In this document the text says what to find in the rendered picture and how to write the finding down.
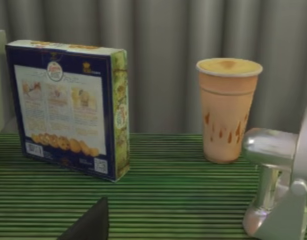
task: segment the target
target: qr code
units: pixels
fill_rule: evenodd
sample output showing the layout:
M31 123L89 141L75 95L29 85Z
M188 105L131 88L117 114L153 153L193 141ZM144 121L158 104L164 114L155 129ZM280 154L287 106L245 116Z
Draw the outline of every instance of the qr code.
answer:
M27 150L27 153L38 156L38 157L44 157L44 149L42 146L39 146L37 144L25 143L25 148Z
M94 170L101 174L108 174L108 163L106 160L95 158Z

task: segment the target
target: table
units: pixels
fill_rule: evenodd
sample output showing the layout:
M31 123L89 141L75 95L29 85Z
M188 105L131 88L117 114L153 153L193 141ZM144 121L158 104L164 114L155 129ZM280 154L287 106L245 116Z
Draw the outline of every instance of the table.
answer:
M0 240L54 240L108 196L110 240L245 240L258 170L244 159L205 161L199 135L131 135L131 166L118 183L25 158L0 135Z

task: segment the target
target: cup lid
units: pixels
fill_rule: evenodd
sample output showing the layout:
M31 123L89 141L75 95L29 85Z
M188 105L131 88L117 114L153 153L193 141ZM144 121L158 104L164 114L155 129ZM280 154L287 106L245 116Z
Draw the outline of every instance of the cup lid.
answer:
M263 71L263 67L257 62L229 57L200 60L196 69L208 75L227 78L251 77Z

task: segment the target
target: gray curtain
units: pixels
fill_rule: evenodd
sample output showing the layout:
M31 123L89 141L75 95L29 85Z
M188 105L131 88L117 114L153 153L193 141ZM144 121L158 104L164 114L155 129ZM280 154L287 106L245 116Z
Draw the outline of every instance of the gray curtain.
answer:
M0 0L0 29L126 49L132 132L201 132L204 58L263 65L249 127L297 132L307 103L307 0Z

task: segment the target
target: orange cup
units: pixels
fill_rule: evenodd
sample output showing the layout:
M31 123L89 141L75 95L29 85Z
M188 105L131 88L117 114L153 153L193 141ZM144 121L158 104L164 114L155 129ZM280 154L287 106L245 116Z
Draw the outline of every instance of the orange cup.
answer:
M197 63L207 160L235 161L242 148L258 75L263 67L237 58L211 58Z

